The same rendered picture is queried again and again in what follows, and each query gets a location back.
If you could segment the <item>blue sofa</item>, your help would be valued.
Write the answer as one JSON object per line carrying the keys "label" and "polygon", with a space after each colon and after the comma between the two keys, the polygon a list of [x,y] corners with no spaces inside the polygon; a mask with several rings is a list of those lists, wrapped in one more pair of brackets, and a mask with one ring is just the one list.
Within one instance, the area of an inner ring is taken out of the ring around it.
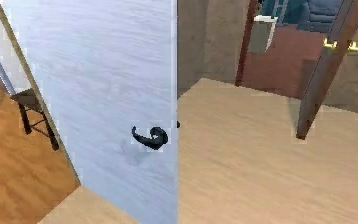
{"label": "blue sofa", "polygon": [[340,9],[342,0],[306,0],[297,29],[328,33]]}

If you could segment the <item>pale blue room door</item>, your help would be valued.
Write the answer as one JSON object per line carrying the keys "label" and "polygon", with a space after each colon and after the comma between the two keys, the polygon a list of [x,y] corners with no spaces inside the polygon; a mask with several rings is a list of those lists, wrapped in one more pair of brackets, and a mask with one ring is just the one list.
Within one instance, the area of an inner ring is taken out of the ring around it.
{"label": "pale blue room door", "polygon": [[140,224],[177,224],[177,0],[1,5],[81,184]]}

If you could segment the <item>white table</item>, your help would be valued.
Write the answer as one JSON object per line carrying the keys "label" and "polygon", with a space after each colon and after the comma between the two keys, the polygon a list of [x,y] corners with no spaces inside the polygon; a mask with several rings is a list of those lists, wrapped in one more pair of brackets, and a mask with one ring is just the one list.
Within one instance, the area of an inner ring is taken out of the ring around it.
{"label": "white table", "polygon": [[276,23],[277,17],[263,15],[254,17],[248,46],[250,53],[261,54],[268,50],[273,40]]}

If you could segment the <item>dark brown stool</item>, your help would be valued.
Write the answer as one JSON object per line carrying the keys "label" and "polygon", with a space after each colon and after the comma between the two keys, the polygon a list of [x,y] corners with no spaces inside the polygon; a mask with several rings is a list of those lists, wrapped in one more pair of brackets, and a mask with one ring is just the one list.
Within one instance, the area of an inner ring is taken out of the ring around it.
{"label": "dark brown stool", "polygon": [[[41,133],[42,135],[49,138],[52,149],[54,151],[57,151],[59,149],[59,143],[39,103],[39,100],[35,95],[34,90],[30,88],[25,91],[19,92],[17,94],[12,95],[11,99],[18,104],[25,133],[29,135],[33,130]],[[37,121],[36,123],[31,124],[27,115],[28,111],[34,111],[39,113],[42,116],[42,119]],[[37,127],[39,123],[45,124],[46,131],[42,131]]]}

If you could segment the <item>dark brown room door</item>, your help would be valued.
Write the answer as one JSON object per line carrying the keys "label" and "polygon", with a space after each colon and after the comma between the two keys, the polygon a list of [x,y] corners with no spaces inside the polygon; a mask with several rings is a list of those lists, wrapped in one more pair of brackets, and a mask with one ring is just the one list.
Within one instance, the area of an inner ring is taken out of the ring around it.
{"label": "dark brown room door", "polygon": [[342,0],[300,103],[296,137],[304,140],[358,29],[358,0]]}

